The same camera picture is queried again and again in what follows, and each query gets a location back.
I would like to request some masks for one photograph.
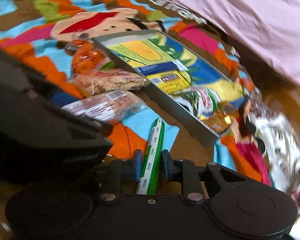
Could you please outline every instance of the green cylindrical package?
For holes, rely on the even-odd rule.
[[[151,127],[136,194],[155,194],[164,137],[164,122],[157,118]]]

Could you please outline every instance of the cartoon face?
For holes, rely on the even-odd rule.
[[[76,36],[87,33],[89,38],[126,31],[165,29],[161,21],[142,22],[134,17],[138,10],[116,8],[107,12],[82,12],[70,19],[58,22],[51,30],[51,37],[61,41],[71,41]]]

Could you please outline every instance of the gray metal tray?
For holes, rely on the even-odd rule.
[[[95,43],[95,48],[104,51],[105,54],[115,63],[116,67],[122,68],[124,70],[136,74],[140,74],[132,66],[130,66],[128,63],[124,62],[119,57],[117,57],[114,53],[108,50],[106,46],[110,46],[113,44],[118,44],[126,41],[147,39],[153,36],[154,34],[156,34],[157,32],[159,31],[156,30],[130,31],[130,32],[103,35],[103,36],[95,37],[93,38],[93,40]],[[195,54],[198,58],[204,60],[202,57],[200,57],[195,52],[191,51],[189,48],[187,49],[193,54]],[[207,64],[211,66],[211,68],[213,68],[216,72],[220,73],[225,79],[229,80],[229,78],[227,78],[223,73],[221,73],[210,63],[207,62]],[[171,96],[169,96],[167,93],[165,93],[156,85],[151,83],[148,87],[142,88],[142,91],[144,91],[151,98],[151,100],[155,101],[164,111],[166,111],[168,114],[173,116],[176,120],[178,120],[181,124],[183,124],[188,129],[190,134],[193,137],[195,137],[199,142],[201,142],[203,146],[210,147],[215,143],[216,140],[220,138],[220,136],[222,136],[222,134],[216,133],[215,131],[211,130],[208,126],[206,126],[204,123],[200,122],[196,117],[194,117],[186,109],[184,109],[183,106],[181,106]]]

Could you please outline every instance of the metal bolt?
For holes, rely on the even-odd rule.
[[[148,203],[149,203],[149,204],[155,204],[156,201],[155,201],[155,199],[149,199],[149,200],[148,200]]]
[[[100,198],[103,200],[103,201],[111,201],[111,200],[114,200],[115,199],[115,195],[112,194],[112,193],[103,193]]]
[[[203,199],[203,196],[200,193],[190,193],[188,199],[193,201],[199,201]]]

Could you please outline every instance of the pink bed sheet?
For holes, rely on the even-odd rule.
[[[300,0],[168,0],[190,8],[300,84]]]

